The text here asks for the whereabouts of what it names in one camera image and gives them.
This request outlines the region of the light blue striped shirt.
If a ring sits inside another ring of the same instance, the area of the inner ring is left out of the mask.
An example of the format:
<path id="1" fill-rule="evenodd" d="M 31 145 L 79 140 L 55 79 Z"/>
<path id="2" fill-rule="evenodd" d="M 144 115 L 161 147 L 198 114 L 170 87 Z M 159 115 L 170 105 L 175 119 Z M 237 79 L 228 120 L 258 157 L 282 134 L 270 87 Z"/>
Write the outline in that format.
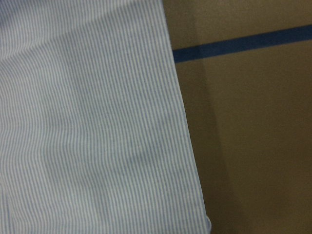
<path id="1" fill-rule="evenodd" d="M 1 1 L 0 231 L 210 233 L 162 1 Z"/>

